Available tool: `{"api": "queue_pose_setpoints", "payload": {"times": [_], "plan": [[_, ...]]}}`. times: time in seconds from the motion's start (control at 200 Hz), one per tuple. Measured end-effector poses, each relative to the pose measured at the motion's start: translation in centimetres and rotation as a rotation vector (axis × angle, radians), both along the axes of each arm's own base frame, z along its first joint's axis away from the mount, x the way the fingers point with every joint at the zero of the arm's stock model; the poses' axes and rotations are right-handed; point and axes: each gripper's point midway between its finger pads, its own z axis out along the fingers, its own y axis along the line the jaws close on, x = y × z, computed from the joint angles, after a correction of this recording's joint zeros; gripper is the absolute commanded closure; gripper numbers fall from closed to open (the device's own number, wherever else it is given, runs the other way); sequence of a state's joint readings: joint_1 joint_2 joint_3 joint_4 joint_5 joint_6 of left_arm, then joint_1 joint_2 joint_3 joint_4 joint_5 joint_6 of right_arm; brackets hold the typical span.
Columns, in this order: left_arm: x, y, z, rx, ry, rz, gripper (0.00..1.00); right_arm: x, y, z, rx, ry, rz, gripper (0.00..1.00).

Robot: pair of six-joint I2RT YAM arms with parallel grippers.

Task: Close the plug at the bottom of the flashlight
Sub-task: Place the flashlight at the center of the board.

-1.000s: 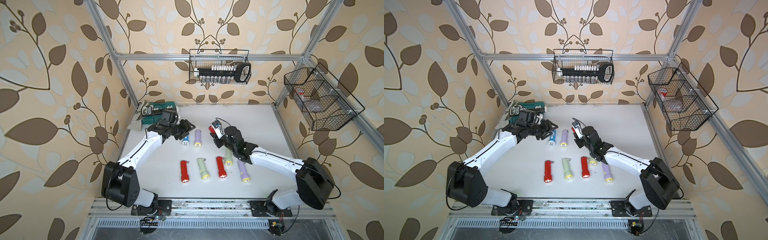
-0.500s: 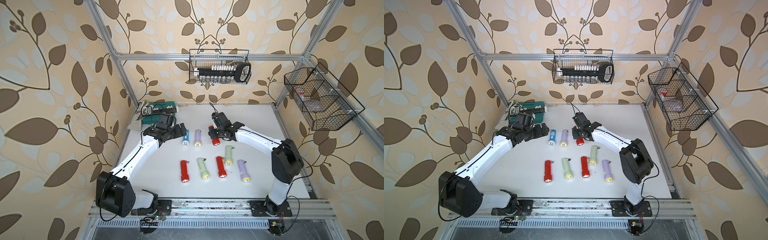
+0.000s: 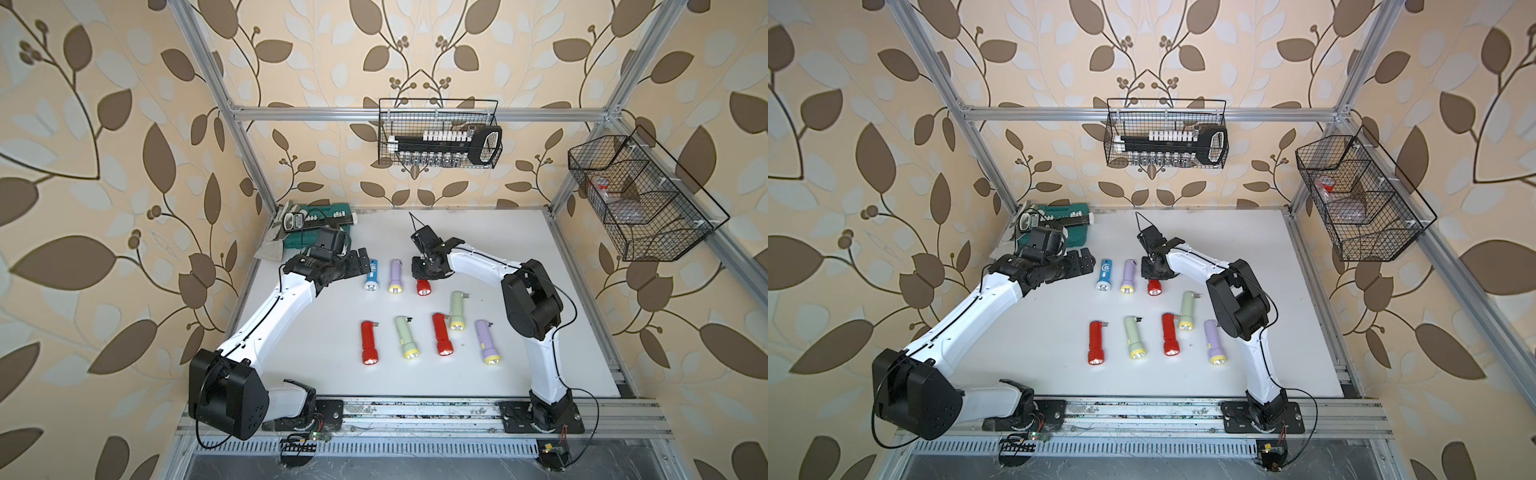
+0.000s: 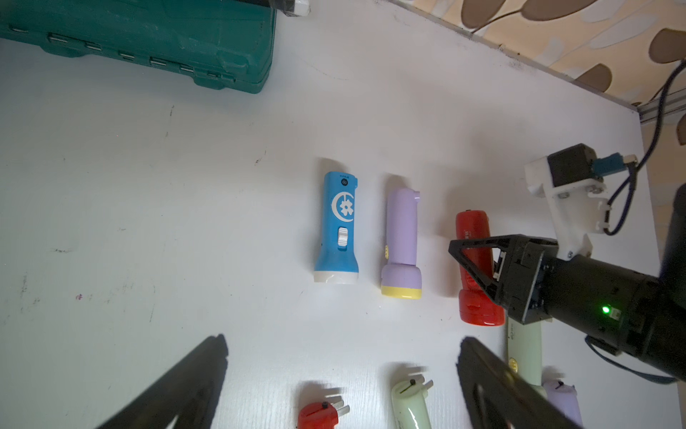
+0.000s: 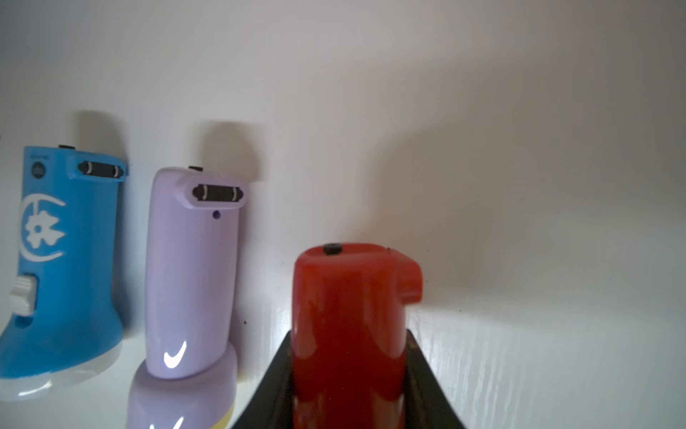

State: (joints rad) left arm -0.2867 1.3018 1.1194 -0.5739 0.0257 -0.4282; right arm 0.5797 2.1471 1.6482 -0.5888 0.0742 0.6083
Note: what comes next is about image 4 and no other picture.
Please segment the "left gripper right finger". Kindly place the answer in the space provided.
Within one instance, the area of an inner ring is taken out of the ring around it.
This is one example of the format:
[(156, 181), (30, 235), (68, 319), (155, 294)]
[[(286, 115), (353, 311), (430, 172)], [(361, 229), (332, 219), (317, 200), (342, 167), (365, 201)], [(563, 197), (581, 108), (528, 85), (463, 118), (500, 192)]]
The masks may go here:
[(474, 428), (576, 428), (475, 337), (461, 341), (457, 373)]

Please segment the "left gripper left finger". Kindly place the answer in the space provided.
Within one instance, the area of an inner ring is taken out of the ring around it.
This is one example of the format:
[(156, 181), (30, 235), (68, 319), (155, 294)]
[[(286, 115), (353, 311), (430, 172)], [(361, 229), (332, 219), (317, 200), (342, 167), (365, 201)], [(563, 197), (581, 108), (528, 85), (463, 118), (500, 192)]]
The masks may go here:
[(103, 428), (209, 428), (223, 389), (229, 350), (209, 336)]

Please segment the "red flashlight back row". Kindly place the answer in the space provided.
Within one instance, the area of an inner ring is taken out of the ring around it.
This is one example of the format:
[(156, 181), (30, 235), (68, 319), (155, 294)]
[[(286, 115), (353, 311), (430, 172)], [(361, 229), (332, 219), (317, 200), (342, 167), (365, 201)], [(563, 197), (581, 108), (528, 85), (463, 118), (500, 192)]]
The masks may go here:
[[(456, 216), (456, 233), (459, 240), (476, 240), (491, 237), (489, 218), (480, 210), (467, 210)], [(489, 248), (474, 248), (464, 252), (489, 277), (493, 276), (493, 254)], [(459, 268), (462, 289), (459, 291), (459, 311), (463, 322), (478, 326), (502, 326), (506, 322), (505, 310), (495, 305), (479, 287), (473, 277)]]

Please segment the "purple flashlight back row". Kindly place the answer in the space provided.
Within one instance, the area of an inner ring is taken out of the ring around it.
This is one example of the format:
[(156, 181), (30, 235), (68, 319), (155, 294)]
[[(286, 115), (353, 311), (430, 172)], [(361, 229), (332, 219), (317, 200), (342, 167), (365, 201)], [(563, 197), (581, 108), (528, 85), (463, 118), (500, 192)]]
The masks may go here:
[(420, 192), (395, 189), (387, 201), (386, 265), (382, 268), (382, 294), (391, 298), (419, 300), (422, 273), (417, 266), (418, 205)]

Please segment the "blue flashlight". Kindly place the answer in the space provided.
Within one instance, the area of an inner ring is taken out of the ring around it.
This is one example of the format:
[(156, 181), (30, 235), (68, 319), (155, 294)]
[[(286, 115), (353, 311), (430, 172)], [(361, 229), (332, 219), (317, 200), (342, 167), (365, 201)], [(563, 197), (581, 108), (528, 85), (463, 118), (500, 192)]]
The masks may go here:
[(321, 247), (314, 266), (314, 281), (352, 284), (359, 277), (355, 255), (357, 178), (330, 172), (323, 181)]

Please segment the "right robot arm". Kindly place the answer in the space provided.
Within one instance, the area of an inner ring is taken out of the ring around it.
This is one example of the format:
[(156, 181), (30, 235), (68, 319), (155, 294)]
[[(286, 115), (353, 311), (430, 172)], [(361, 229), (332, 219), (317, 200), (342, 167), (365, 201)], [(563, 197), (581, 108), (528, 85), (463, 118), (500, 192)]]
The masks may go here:
[(684, 380), (684, 187), (675, 193), (658, 277), (582, 255), (565, 261), (555, 241), (521, 234), (454, 240), (448, 252), (517, 323), (557, 319), (595, 351), (626, 353), (665, 374), (646, 380)]

